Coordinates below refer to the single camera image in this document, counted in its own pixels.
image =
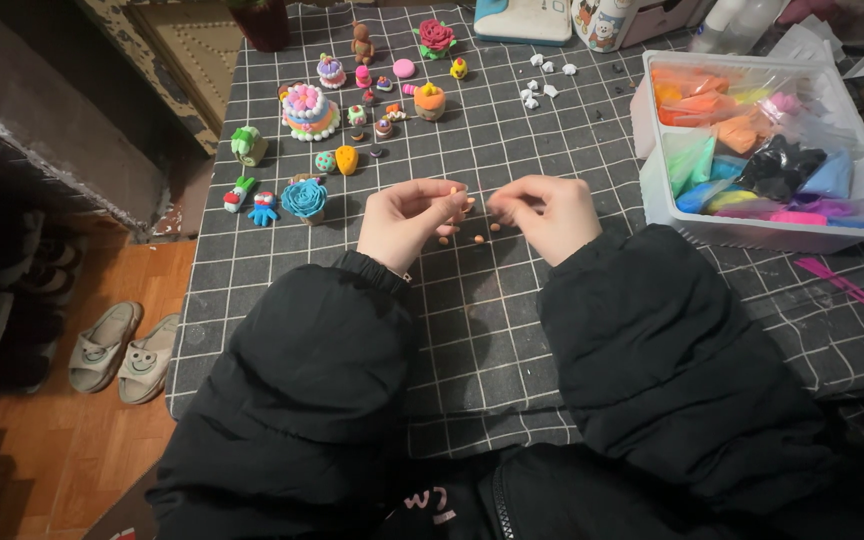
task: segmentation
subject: right hand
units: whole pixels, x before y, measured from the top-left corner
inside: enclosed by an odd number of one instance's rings
[[[499,223],[522,229],[525,240],[552,266],[602,234],[593,196],[582,179],[519,178],[492,193],[486,207]]]

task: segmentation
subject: white box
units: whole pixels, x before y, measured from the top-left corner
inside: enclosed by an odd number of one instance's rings
[[[800,253],[828,254],[864,241],[864,228],[829,227],[777,223],[757,219],[716,217],[679,211],[672,198],[666,170],[663,135],[684,133],[690,128],[664,126],[659,122],[652,79],[649,76],[654,63],[671,63],[701,67],[765,68],[779,74],[808,77],[822,90],[822,104],[831,111],[835,126],[856,131],[858,141],[864,143],[864,123],[849,97],[838,72],[830,66],[813,61],[778,59],[760,56],[704,55],[672,51],[646,51],[642,55],[645,65],[643,96],[649,104],[655,138],[654,151],[639,172],[642,204],[648,223],[668,225],[686,240],[697,244],[713,244],[739,248],[767,249]],[[855,164],[852,176],[851,198],[864,198],[864,157]]]

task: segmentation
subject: black cloth with white grid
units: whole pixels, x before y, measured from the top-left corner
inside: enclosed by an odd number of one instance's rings
[[[258,53],[243,40],[246,49],[238,55],[180,338],[169,366],[169,411],[175,418],[182,415],[236,325],[272,281],[301,264],[331,264],[354,249],[370,194],[410,178],[445,177],[469,185],[477,202],[449,245],[431,239],[410,270],[414,287],[407,301],[426,332],[406,399],[406,414],[412,417],[404,437],[409,451],[459,456],[517,442],[576,441],[568,412],[561,409],[555,363],[535,307],[549,266],[517,229],[490,231],[481,201],[527,174],[578,176],[588,182],[606,231],[630,235],[643,228],[642,162],[632,151],[629,103],[635,89],[630,83],[642,79],[646,48],[682,49],[690,34],[673,31],[603,55],[577,37],[562,48],[481,41],[472,37],[473,14],[455,5],[322,9],[294,4],[289,13],[292,37],[286,50]],[[455,33],[449,59],[419,56],[412,29],[433,18]],[[392,103],[411,111],[411,98],[402,94],[402,80],[392,73],[393,62],[403,58],[416,66],[407,83],[431,81],[445,90],[445,114],[437,122],[396,123],[388,140],[376,141],[366,129],[365,140],[353,141],[343,120],[326,141],[297,141],[282,126],[278,88],[295,81],[318,86],[316,66],[323,52],[339,59],[353,79],[354,19],[368,26],[375,44],[372,79],[385,75],[395,84],[390,93],[372,89],[376,104],[368,111],[369,122]],[[536,53],[551,61],[555,72],[534,67],[529,59]],[[469,66],[463,80],[449,75],[451,60],[458,57]],[[567,63],[578,68],[574,76],[562,73]],[[538,97],[538,108],[525,108],[520,90],[531,80],[540,88],[555,86],[558,96]],[[326,95],[345,117],[349,106],[361,103],[363,92],[350,80]],[[230,149],[235,128],[246,124],[270,141],[256,168],[244,168]],[[385,151],[378,158],[369,156],[375,142]],[[359,165],[347,177],[327,176],[324,223],[307,227],[281,208],[281,219],[270,227],[246,217],[252,193],[282,193],[292,176],[315,172],[316,154],[343,144],[358,149]],[[241,211],[231,214],[223,209],[222,197],[240,175],[255,177],[257,186]],[[477,235],[486,243],[476,245]],[[795,253],[708,246],[700,251],[744,299],[813,279],[792,264]],[[843,271],[864,265],[864,250],[821,259]],[[863,305],[839,297],[762,323],[816,397],[864,396]],[[275,350],[270,343],[270,354]]]

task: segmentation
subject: plastic bottle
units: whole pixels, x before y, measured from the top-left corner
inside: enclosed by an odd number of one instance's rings
[[[783,0],[750,0],[722,32],[716,52],[723,55],[748,53],[772,26],[782,8]]]
[[[746,0],[719,0],[699,25],[695,36],[688,43],[690,53],[715,53],[729,22],[745,7]]]

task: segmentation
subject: left hand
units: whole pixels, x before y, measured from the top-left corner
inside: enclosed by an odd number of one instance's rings
[[[372,193],[356,251],[405,276],[433,233],[447,237],[459,231],[454,224],[466,216],[467,189],[450,179],[417,178]]]

